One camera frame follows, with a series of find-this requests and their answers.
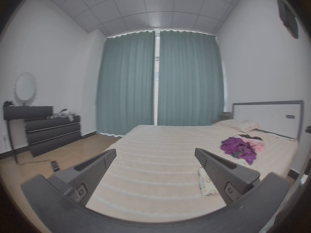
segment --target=dark baseboard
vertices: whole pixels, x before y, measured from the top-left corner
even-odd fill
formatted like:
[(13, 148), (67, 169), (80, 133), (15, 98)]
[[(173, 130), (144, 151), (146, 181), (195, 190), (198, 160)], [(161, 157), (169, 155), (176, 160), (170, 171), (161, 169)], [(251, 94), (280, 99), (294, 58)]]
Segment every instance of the dark baseboard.
[(291, 177), (294, 180), (297, 180), (299, 173), (295, 172), (294, 170), (290, 169), (288, 172), (288, 176)]
[(84, 135), (82, 136), (82, 139), (88, 138), (88, 137), (90, 137), (90, 136), (92, 136), (92, 135), (95, 135), (95, 134), (96, 134), (96, 131), (91, 132), (91, 133), (88, 133), (88, 134), (84, 134)]
[[(26, 152), (28, 150), (29, 150), (29, 146), (24, 146), (24, 147), (21, 147), (19, 149), (16, 149), (15, 153), (16, 154), (24, 153), (24, 152)], [(7, 151), (7, 152), (4, 152), (4, 153), (0, 153), (0, 160), (8, 158), (8, 157), (11, 157), (11, 156), (13, 156), (12, 151)]]

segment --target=bed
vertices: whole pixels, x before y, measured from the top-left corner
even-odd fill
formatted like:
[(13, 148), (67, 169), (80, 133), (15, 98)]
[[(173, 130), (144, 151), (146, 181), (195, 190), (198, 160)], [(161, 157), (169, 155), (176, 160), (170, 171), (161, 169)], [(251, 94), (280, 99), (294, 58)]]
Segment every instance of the bed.
[[(265, 151), (248, 167), (259, 171), (260, 179), (270, 172), (286, 177), (298, 149), (302, 101), (233, 104), (232, 115), (260, 124), (248, 134), (261, 137)], [(137, 222), (172, 222), (216, 211), (225, 203), (220, 195), (202, 198), (194, 150), (238, 163), (220, 150), (221, 141), (236, 134), (241, 132), (222, 125), (139, 125), (108, 148), (115, 148), (117, 157), (86, 207)]]

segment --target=striped bedsheet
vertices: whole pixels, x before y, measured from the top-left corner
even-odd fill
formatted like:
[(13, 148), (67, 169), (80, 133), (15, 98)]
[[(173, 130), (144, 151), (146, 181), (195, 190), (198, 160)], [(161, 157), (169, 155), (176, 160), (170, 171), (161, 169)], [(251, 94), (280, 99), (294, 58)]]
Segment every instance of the striped bedsheet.
[[(227, 126), (139, 125), (112, 144), (117, 157), (86, 207), (96, 212), (138, 222), (171, 222), (201, 216), (225, 206), (220, 195), (202, 198), (195, 148), (230, 161), (221, 141), (241, 134)], [(249, 167), (264, 178), (275, 172), (286, 177), (298, 143), (252, 131), (265, 143)]]

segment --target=bed headboard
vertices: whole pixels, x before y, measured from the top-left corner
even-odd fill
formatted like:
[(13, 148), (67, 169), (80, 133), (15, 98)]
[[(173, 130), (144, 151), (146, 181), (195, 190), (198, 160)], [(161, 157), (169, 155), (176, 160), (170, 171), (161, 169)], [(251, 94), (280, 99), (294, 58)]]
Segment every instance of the bed headboard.
[(231, 118), (259, 124), (257, 130), (299, 141), (304, 117), (303, 100), (233, 103)]

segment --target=power cord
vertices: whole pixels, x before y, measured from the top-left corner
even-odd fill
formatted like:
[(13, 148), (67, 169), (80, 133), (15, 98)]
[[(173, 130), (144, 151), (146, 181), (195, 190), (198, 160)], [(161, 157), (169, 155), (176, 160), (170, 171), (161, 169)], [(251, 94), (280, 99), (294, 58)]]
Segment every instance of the power cord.
[(45, 162), (45, 161), (29, 161), (29, 162), (25, 162), (25, 163), (18, 163), (18, 165), (24, 165), (24, 164), (28, 164), (28, 163), (39, 163), (39, 162)]

